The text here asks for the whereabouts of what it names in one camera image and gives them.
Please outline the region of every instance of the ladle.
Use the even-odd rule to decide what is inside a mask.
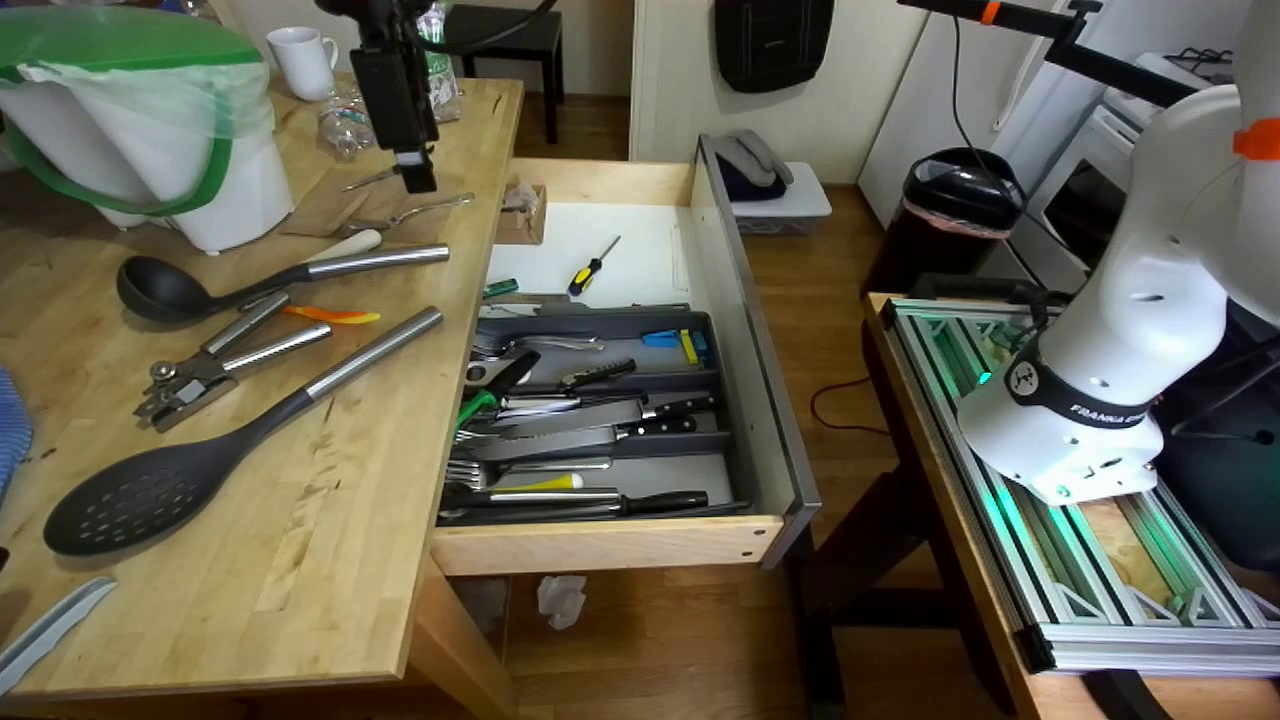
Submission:
[[[195,275],[187,275],[186,267],[177,267],[161,256],[130,256],[116,275],[116,295],[139,321],[153,321],[161,326],[181,326],[181,323],[195,323],[195,321],[215,314],[224,306],[242,306],[263,290],[275,290],[275,289],[287,289],[299,281],[344,275],[344,273],[365,273],[365,267],[397,267],[397,264],[432,264],[432,259],[449,259],[449,248],[410,248],[410,253],[314,259],[314,264],[293,264],[293,267],[263,275],[250,289],[235,289],[227,295],[210,295],[210,289]]]

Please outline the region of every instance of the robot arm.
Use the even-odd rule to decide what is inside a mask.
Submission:
[[[442,141],[425,38],[418,17],[432,0],[322,0],[325,13],[360,23],[351,66],[379,146],[397,152],[397,173],[410,190],[436,190],[432,144]]]
[[[1280,5],[1254,5],[1240,65],[1240,93],[1184,97],[1145,131],[1100,273],[955,406],[974,452],[1048,502],[1151,487],[1163,430],[1148,403],[1213,354],[1230,301],[1280,321]]]

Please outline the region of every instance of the metal frame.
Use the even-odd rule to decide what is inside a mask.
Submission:
[[[1280,675],[1277,609],[1240,588],[1170,487],[1116,499],[1170,600],[1126,583],[1081,509],[1048,509],[988,470],[955,428],[955,400],[1000,377],[1034,314],[1013,303],[893,301],[887,341],[928,400],[960,499],[1008,578],[1023,658],[1040,667],[1136,667],[1170,675]]]

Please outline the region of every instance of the table leg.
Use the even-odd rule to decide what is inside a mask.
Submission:
[[[412,667],[474,716],[515,716],[506,658],[488,647],[436,558],[427,558],[418,590]]]
[[[557,103],[559,103],[559,65],[557,65],[559,46],[551,56],[545,56],[545,123],[547,123],[547,144],[559,141],[559,129],[557,129]]]
[[[886,570],[926,544],[912,478],[893,467],[806,558],[800,596],[808,614],[837,614],[855,602]]]

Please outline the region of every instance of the screwdriver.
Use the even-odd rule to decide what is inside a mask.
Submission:
[[[603,248],[600,256],[594,256],[594,264],[583,264],[579,273],[572,273],[570,295],[579,295],[579,290],[597,281],[597,273],[603,267],[603,256],[607,256],[621,238],[623,238],[623,236],[612,236],[607,248]]]

